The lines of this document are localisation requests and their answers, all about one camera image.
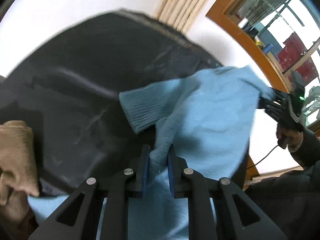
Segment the black cable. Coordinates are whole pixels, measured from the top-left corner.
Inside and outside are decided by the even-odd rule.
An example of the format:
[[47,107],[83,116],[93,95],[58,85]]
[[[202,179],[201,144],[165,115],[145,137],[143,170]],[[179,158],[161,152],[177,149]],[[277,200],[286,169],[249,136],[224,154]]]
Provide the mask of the black cable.
[[272,153],[272,151],[273,151],[274,149],[277,148],[277,146],[279,146],[279,145],[276,145],[262,160],[258,161],[255,165],[250,166],[249,168],[247,168],[247,170],[250,169],[250,168],[252,168],[252,167],[254,167],[254,166],[256,166],[256,165],[258,165],[260,162],[262,162],[265,158],[268,157],[268,155],[269,155],[270,153]]

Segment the red fabric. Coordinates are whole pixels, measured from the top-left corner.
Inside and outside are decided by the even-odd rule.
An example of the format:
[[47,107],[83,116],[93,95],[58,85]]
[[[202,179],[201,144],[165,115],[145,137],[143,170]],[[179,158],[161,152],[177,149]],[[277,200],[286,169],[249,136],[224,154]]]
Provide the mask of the red fabric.
[[[278,59],[283,70],[287,70],[294,65],[307,52],[307,48],[296,33],[292,33],[290,37],[284,42],[285,47],[279,52]],[[309,58],[297,70],[301,74],[306,85],[319,76],[313,60]]]

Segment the metal bolt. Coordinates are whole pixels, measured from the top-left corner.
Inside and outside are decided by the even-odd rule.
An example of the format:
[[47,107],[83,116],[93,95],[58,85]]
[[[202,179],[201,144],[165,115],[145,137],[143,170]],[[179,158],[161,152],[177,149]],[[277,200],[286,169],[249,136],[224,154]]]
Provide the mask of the metal bolt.
[[187,175],[191,175],[191,174],[193,173],[193,169],[191,169],[191,168],[185,168],[185,169],[183,170],[183,172],[184,172],[185,174],[187,174]]
[[133,174],[133,169],[127,168],[123,172],[125,175],[131,175],[131,174]]
[[89,178],[87,179],[87,184],[88,185],[93,185],[97,182],[97,180],[95,178]]
[[230,184],[230,179],[228,179],[228,178],[222,178],[222,179],[220,180],[220,182],[221,182],[222,185],[229,185],[229,184]]

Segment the curtain fold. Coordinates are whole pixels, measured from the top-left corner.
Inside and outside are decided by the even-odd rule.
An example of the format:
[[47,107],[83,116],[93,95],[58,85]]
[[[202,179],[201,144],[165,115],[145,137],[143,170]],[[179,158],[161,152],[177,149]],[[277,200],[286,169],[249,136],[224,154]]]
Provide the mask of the curtain fold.
[[156,19],[186,33],[207,2],[208,0],[162,0]]

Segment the brown garment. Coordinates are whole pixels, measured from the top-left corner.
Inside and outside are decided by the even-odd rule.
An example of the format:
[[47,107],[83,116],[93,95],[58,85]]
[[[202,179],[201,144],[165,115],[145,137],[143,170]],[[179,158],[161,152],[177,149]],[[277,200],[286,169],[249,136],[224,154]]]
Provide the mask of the brown garment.
[[33,133],[25,122],[9,121],[0,125],[0,217],[14,235],[28,231],[27,194],[39,196]]

